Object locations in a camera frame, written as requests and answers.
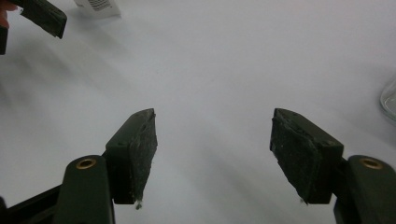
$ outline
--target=white table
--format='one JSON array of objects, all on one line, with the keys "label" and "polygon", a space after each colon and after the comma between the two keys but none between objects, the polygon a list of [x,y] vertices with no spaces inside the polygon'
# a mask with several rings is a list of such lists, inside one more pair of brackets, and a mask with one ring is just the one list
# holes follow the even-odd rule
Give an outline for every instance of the white table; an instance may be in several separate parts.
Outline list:
[{"label": "white table", "polygon": [[269,150],[274,108],[396,167],[396,126],[378,97],[396,74],[395,1],[119,0],[122,16],[81,16],[64,39],[9,14],[0,58],[0,195],[8,206],[101,155],[153,107],[159,146],[143,209],[117,223],[333,224],[300,202]]}]

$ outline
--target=human hand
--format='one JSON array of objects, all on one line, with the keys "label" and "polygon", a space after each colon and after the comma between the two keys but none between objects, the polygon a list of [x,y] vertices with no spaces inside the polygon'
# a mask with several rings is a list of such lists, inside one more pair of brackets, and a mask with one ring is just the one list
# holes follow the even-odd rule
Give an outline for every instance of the human hand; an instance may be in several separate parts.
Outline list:
[{"label": "human hand", "polygon": [[8,2],[7,0],[0,0],[0,26],[9,27],[7,21],[7,11],[14,11],[18,7]]}]

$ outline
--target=brass screw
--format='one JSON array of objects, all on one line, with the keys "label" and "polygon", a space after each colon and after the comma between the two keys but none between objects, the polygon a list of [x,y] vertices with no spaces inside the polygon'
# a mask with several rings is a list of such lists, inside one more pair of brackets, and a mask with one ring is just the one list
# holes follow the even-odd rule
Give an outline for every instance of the brass screw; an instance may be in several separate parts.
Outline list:
[{"label": "brass screw", "polygon": [[79,170],[85,170],[85,169],[93,167],[95,164],[96,164],[96,160],[94,160],[94,159],[85,159],[85,160],[79,161],[77,163],[76,167]]},{"label": "brass screw", "polygon": [[375,161],[373,159],[369,158],[361,158],[361,163],[368,168],[375,169],[375,170],[381,170],[383,168],[383,165],[379,161]]}]

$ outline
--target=barcode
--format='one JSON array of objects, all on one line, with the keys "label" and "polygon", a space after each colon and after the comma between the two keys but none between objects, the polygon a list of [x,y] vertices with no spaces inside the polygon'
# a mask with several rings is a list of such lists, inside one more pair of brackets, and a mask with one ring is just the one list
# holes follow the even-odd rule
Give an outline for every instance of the barcode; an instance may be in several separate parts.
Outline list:
[{"label": "barcode", "polygon": [[91,7],[95,11],[103,10],[107,7],[111,7],[110,3],[107,0],[88,0],[90,2]]}]

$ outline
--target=barcode label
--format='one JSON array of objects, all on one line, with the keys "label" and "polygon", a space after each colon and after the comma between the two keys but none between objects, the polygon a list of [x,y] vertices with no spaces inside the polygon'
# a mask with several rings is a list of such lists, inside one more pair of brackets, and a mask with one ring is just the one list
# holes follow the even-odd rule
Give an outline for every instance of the barcode label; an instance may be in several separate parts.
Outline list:
[{"label": "barcode label", "polygon": [[115,0],[74,0],[82,13],[88,17],[101,19],[120,15]]},{"label": "barcode label", "polygon": [[90,2],[91,7],[95,11],[103,10],[107,7],[111,7],[110,3],[107,0],[88,0]]}]

